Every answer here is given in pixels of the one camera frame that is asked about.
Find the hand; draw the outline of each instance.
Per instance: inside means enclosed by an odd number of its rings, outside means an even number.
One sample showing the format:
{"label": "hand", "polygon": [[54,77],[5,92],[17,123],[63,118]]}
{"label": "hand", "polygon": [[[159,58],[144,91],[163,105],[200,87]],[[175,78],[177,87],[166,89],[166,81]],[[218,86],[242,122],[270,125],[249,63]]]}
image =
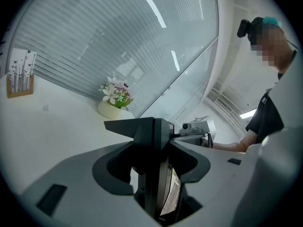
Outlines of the hand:
{"label": "hand", "polygon": [[201,139],[201,146],[208,147],[208,141],[206,139]]}

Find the paper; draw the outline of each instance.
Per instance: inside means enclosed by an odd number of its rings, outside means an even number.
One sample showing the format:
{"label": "paper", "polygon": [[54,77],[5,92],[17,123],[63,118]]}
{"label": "paper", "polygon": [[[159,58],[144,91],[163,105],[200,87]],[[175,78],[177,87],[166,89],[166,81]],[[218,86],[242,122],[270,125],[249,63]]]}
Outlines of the paper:
{"label": "paper", "polygon": [[29,90],[37,52],[14,48],[9,62],[10,93]]}

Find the black shirt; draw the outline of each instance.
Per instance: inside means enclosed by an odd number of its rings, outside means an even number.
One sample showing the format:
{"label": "black shirt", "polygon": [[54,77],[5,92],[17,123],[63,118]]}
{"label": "black shirt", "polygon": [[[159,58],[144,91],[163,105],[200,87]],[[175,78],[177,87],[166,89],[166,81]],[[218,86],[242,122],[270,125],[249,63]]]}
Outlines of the black shirt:
{"label": "black shirt", "polygon": [[[280,79],[281,77],[282,74],[278,73],[278,78]],[[257,134],[256,144],[261,143],[267,135],[284,128],[278,110],[268,95],[269,91],[267,90],[261,98],[254,116],[245,128],[246,131],[251,130]]]}

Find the white desk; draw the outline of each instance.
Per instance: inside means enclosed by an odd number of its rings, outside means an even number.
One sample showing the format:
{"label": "white desk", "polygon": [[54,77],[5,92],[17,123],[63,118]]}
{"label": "white desk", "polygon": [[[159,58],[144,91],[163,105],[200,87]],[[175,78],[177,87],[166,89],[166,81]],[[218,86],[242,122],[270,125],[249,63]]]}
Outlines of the white desk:
{"label": "white desk", "polygon": [[[0,80],[0,166],[20,194],[62,160],[132,140],[105,129],[97,102],[35,76],[34,94],[7,99]],[[133,118],[122,111],[120,119]]]}

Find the flower pot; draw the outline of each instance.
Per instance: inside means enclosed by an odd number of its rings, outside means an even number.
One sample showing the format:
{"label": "flower pot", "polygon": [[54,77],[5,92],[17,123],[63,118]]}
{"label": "flower pot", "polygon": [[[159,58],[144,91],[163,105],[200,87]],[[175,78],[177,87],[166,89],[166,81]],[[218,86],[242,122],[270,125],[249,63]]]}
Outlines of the flower pot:
{"label": "flower pot", "polygon": [[108,102],[101,101],[97,106],[97,111],[109,120],[117,120],[120,116],[121,108],[116,108]]}

